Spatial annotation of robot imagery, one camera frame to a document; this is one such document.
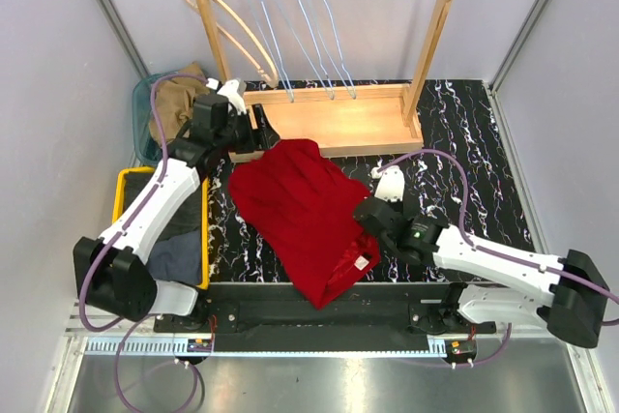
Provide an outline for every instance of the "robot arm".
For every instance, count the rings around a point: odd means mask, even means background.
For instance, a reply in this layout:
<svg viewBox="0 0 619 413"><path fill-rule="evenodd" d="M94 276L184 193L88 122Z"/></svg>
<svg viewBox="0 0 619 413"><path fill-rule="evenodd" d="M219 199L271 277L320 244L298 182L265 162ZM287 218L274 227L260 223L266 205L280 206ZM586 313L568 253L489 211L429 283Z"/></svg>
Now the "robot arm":
<svg viewBox="0 0 619 413"><path fill-rule="evenodd" d="M267 150L279 140L261 105L252 107L257 129L252 128L242 97L244 90L244 83L233 79L217 93L198 97L189 127L170 144L169 159L159 163L132 205L97 240L82 237L75 245L74 269L79 292L95 257L103 247L113 243L88 287L89 305L131 321L153 313L205 319L204 308L196 305L194 287L154 280L146 263L174 213L228 150L237 153ZM190 135L184 137L187 130Z"/></svg>
<svg viewBox="0 0 619 413"><path fill-rule="evenodd" d="M401 195L387 191L390 193L384 198L401 199ZM383 248L405 263L463 271L505 286L452 284L450 295L430 316L433 329L457 325L462 320L475 324L506 322L547 327L567 343L585 348L597 346L606 297L545 272L550 267L566 270L608 289L586 254L570 251L566 257L544 255L482 238L474 238L475 248L472 248L456 226L421 216L405 218L378 197L365 199L354 216L369 234L378 238ZM482 247L534 262L539 268L497 258L479 251ZM424 330L427 322L415 323Z"/></svg>

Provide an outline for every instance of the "clothing tag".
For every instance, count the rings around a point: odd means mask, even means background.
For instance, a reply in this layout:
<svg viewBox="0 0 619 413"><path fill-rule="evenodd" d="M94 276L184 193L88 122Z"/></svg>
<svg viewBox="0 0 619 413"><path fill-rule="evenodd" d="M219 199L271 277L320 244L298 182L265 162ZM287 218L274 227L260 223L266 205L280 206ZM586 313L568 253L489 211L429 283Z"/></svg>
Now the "clothing tag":
<svg viewBox="0 0 619 413"><path fill-rule="evenodd" d="M359 258L357 258L357 260L355 261L355 267L359 270L362 271L365 267L367 267L369 265L369 260L367 260L366 258L364 258L363 256L359 256Z"/></svg>

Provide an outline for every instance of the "clothes hanger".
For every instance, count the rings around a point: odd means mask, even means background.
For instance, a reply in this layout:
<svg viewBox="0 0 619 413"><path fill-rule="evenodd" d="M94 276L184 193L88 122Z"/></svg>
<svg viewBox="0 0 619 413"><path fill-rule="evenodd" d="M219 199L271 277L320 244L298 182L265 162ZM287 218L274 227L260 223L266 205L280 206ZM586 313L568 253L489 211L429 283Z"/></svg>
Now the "clothes hanger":
<svg viewBox="0 0 619 413"><path fill-rule="evenodd" d="M288 99L291 102L294 102L294 91L292 89L292 84L290 83L290 79L288 78L288 74L286 73L285 65L283 64L283 58L281 57L281 53L280 53L280 45L278 44L278 39L276 37L275 31L273 30L273 25L271 23L271 18L269 17L269 12L267 11L264 0L258 0L258 2L260 3L260 6L262 7L262 13L264 14L264 18L266 19L267 25L269 27L269 32L271 33L271 39L273 40L273 44L275 46L277 57L273 55L273 51L271 50L271 47L269 46L269 41L267 40L266 35L264 34L262 27L260 26L260 21L258 20L258 14L256 13L255 8L253 6L254 4L253 0L247 0L247 3L250 7L251 15L253 16L253 20L255 21L255 25L258 28L260 35L262 36L264 44L267 46L267 49L269 50L269 53L271 54L271 56L274 58L277 58L279 61L276 64L276 67L278 68L278 72L280 76L282 77L283 87L286 90L286 94L288 94Z"/></svg>
<svg viewBox="0 0 619 413"><path fill-rule="evenodd" d="M306 21L306 25L308 26L308 29L309 29L309 33L311 34L311 40L313 42L313 46L314 46L314 49L316 51L316 54L318 55L319 67L322 70L322 73L324 73L324 75L326 77L326 81L327 81L326 84L325 84L325 81L322 79L321 74L318 72L316 67L313 65L313 62L311 61L310 55L308 54L306 49L303 47L303 43L302 43L301 39L299 38L299 36L297 35L297 32L295 31L294 27L292 26L292 21L290 21L290 18L286 14L285 9L282 7L282 5L280 3L280 0L275 0L275 3L277 5L277 7L278 7L278 10L281 13L281 16L283 17L283 19L285 20L286 24L288 25L288 28L290 29L290 32L292 33L292 35L294 36L295 40L297 41L297 44L299 45L299 47L303 51L304 55L308 59L309 64L311 65L311 68L313 69L313 71L316 74L316 77L320 81L320 84L322 85L322 87L324 88L325 92L329 96L329 99L333 100L336 97L336 91L335 91L335 89L333 87L333 83L331 82L331 79L329 77L329 73L327 72L327 70L324 67L324 63L322 61L322 54L320 53L320 47L318 46L318 42L316 41L316 37L314 35L310 19L308 17L308 14L306 12L306 9L305 9L305 7L303 5L302 0L297 0L297 3L299 4L299 7L301 8L301 12L303 13L303 17L304 17L304 19Z"/></svg>
<svg viewBox="0 0 619 413"><path fill-rule="evenodd" d="M311 15L314 18L318 18L318 15L317 15L316 10L315 10L315 8L313 6L312 0L306 0L306 2L308 3L308 7L309 7L309 10L311 12ZM339 79L341 79L341 82L343 83L344 87L348 91L348 94L353 99L356 99L357 98L357 90L355 88L355 84L352 81L352 77L350 76L350 73L348 72L348 69L346 69L346 64L344 63L344 56L343 56L343 52L341 51L341 44L339 42L339 34L338 34L338 28L336 27L336 21L333 18L333 13L331 11L331 7L329 6L329 2L327 0L322 0L322 2L323 2L324 6L325 6L325 8L327 10L327 13L329 14L329 19L331 21L331 28L332 28L333 35L334 35L334 38L335 38L335 41L336 41L336 46L338 48L339 63L341 65L341 68L342 68L343 72L346 74L346 77L348 77L348 82L346 82L346 79L344 78L344 76L339 71L339 68L336 65L333 57L331 56L331 53L329 53L329 48L325 44L324 38L322 36L322 32L321 32L321 29L320 29L320 24L316 21L316 30L318 32L318 37L320 38L320 42L322 42L322 46L324 47L325 52L327 53L327 56L329 57L329 60L331 61L331 64L336 69L336 73L338 74Z"/></svg>
<svg viewBox="0 0 619 413"><path fill-rule="evenodd" d="M199 14L201 14L199 7L197 5L197 2L192 1L192 0L185 0L185 2L196 12L198 12ZM266 83L269 85L269 87L272 88L277 88L278 84L280 82L279 80L279 74L278 74L278 69L275 66L275 64L273 63L273 60L271 59L271 56L267 53L267 51L264 49L264 46L262 45L262 43L260 42L259 39L256 38L256 36L253 34L253 32L251 31L251 29L248 27L248 25L245 23L245 21L243 21L243 19L241 19L236 12L234 12L234 10L232 10L223 0L213 0L213 2L215 2L217 5L219 5L228 15L230 15L232 17L232 19L234 19L239 26L241 26L241 29L243 29L243 31L245 32L245 34L250 38L250 40L255 44L255 46L257 47L258 51L260 52L260 54L263 56L263 58L265 59L265 61L267 62L268 67L271 70L271 73L268 74L257 62L257 60L255 60L255 58L241 45L241 43L234 38L234 36L232 36L232 34L230 34L227 30L225 30L221 25L217 24L217 29L229 40L232 42L232 44L234 44L243 55L245 55L245 57L250 61L250 63L256 68L256 70L258 71L258 73L260 74L260 76L266 81Z"/></svg>

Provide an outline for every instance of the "yellow container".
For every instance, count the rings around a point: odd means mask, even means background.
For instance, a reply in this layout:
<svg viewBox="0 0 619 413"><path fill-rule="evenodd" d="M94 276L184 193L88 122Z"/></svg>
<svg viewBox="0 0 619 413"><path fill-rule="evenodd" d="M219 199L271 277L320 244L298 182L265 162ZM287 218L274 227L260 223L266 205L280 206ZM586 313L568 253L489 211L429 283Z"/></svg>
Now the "yellow container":
<svg viewBox="0 0 619 413"><path fill-rule="evenodd" d="M125 176L128 173L154 173L155 168L151 166L141 166L139 168L123 169L118 174L116 183L116 197L114 199L114 212L112 222L118 220L123 214L123 204L125 203ZM202 183L202 283L196 287L206 289L209 286L209 202L208 202L208 181Z"/></svg>

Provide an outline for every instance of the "blue basket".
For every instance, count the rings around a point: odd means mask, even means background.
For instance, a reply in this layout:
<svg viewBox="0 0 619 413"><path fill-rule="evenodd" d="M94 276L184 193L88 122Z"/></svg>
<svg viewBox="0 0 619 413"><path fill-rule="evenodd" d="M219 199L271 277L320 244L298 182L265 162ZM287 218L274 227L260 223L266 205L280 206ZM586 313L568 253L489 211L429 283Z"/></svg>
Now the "blue basket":
<svg viewBox="0 0 619 413"><path fill-rule="evenodd" d="M137 159L146 166L157 166L162 159L162 148L151 137L148 122L151 119L151 87L168 73L145 77L133 89L133 145Z"/></svg>

